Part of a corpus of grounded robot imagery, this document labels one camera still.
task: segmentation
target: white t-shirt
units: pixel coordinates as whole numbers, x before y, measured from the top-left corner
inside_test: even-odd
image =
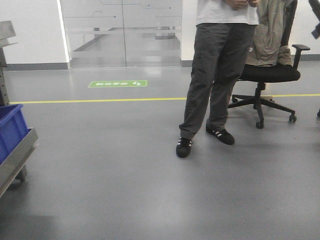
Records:
[[[225,0],[198,0],[196,24],[243,23],[258,24],[257,8],[250,5],[233,10]]]

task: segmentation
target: glass door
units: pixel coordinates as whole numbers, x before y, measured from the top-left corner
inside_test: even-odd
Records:
[[[182,0],[60,0],[72,68],[180,66]]]

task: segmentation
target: man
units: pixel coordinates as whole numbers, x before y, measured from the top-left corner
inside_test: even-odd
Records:
[[[206,131],[224,144],[235,143],[225,129],[228,105],[258,24],[258,1],[198,0],[191,83],[184,122],[179,125],[178,157],[190,154],[192,139],[201,128],[209,97]]]

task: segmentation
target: wall baseboard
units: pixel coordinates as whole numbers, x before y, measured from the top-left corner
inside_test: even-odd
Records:
[[[320,61],[320,54],[302,54],[300,61]],[[192,60],[180,60],[182,68],[192,67]]]
[[[52,62],[52,63],[7,63],[7,71],[35,71],[35,70],[67,70],[69,69],[68,62]]]

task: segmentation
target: hand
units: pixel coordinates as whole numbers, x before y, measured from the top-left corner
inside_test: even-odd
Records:
[[[224,0],[233,10],[239,10],[248,5],[248,1],[257,2],[258,0]]]
[[[259,0],[248,0],[249,5],[253,8],[257,7]]]

